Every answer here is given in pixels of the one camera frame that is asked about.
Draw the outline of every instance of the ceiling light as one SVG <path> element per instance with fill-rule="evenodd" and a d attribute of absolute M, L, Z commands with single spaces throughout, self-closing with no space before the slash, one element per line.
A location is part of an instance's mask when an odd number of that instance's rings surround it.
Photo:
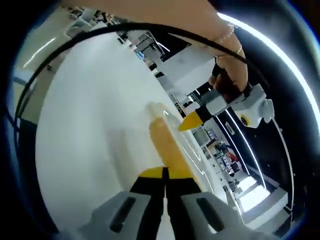
<path fill-rule="evenodd" d="M 158 41 L 157 41 L 157 43 L 158 43 L 161 47 L 163 47 L 165 50 L 167 50 L 167 51 L 170 53 L 170 50 L 169 50 L 168 48 L 166 48 L 163 44 L 161 44 L 161 43 L 158 42 Z"/>
<path fill-rule="evenodd" d="M 277 122 L 275 119 L 272 119 L 273 123 L 274 123 L 274 126 L 276 128 L 276 130 L 278 131 L 279 133 L 279 136 L 280 136 L 280 139 L 282 141 L 282 144 L 283 144 L 283 148 L 284 148 L 284 151 L 285 151 L 285 154 L 286 154 L 286 157 L 288 159 L 288 164 L 289 164 L 289 170 L 290 170 L 290 177 L 291 177 L 291 208 L 289 208 L 291 211 L 294 207 L 294 199 L 295 199 L 295 181 L 294 181 L 294 171 L 293 171 L 293 168 L 292 168 L 292 164 L 291 164 L 291 159 L 290 159 L 290 155 L 289 155 L 289 151 L 288 151 L 288 148 L 287 148 L 287 144 L 285 142 L 285 138 L 284 136 L 282 135 L 282 132 L 281 132 L 281 129 L 280 127 L 278 126 Z"/>
<path fill-rule="evenodd" d="M 56 40 L 55 38 L 52 38 L 50 41 L 48 41 L 45 45 L 43 45 L 42 47 L 40 47 L 32 56 L 31 58 L 23 65 L 23 67 L 25 68 L 31 61 L 32 59 L 35 58 L 35 56 L 42 50 L 44 49 L 46 46 L 48 46 L 50 43 L 52 43 L 54 40 Z"/>

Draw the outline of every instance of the white table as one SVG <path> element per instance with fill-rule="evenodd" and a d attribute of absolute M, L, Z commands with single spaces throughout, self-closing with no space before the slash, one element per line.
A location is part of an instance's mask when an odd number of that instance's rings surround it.
<path fill-rule="evenodd" d="M 36 170 L 59 230 L 85 224 L 95 208 L 129 190 L 140 172 L 162 165 L 149 137 L 144 109 L 150 101 L 165 104 L 182 120 L 146 64 L 117 38 L 105 34 L 76 45 L 44 100 Z M 227 201 L 208 161 L 197 168 L 201 181 L 208 181 L 199 172 L 204 171 L 214 193 Z"/>

